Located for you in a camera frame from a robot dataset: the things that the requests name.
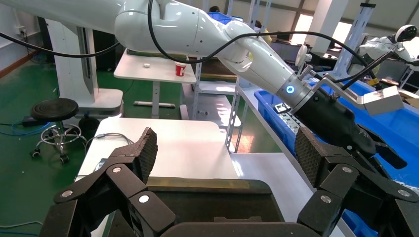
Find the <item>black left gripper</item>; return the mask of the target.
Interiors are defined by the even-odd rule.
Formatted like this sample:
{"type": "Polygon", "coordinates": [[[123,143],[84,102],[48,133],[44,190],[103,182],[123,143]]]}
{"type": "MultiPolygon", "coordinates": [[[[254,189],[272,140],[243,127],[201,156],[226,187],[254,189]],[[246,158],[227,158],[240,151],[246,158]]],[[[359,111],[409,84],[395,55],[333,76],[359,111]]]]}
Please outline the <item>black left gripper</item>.
{"type": "Polygon", "coordinates": [[[379,135],[355,122],[353,112],[319,88],[295,113],[296,117],[321,140],[364,156],[378,153],[396,169],[408,163],[379,135]]]}

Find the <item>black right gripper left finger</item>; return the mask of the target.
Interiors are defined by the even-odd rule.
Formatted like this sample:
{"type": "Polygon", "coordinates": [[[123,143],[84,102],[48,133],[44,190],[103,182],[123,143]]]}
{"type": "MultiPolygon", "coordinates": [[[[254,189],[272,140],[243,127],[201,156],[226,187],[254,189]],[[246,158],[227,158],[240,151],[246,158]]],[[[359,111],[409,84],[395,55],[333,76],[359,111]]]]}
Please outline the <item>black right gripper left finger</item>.
{"type": "Polygon", "coordinates": [[[157,151],[157,135],[147,127],[137,142],[114,149],[100,169],[60,191],[53,236],[89,237],[116,210],[137,236],[161,236],[174,225],[175,214],[146,185],[157,151]]]}

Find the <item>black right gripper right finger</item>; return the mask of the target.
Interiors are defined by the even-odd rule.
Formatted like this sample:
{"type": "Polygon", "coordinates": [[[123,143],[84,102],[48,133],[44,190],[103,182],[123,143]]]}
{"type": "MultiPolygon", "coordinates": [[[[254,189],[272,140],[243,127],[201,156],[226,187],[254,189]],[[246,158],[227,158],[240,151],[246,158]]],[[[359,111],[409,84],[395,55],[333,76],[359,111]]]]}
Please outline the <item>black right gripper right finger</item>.
{"type": "Polygon", "coordinates": [[[308,128],[299,129],[294,148],[316,189],[298,215],[299,224],[327,237],[349,210],[381,237],[418,236],[419,197],[413,190],[369,170],[361,154],[318,141],[308,128]]]}

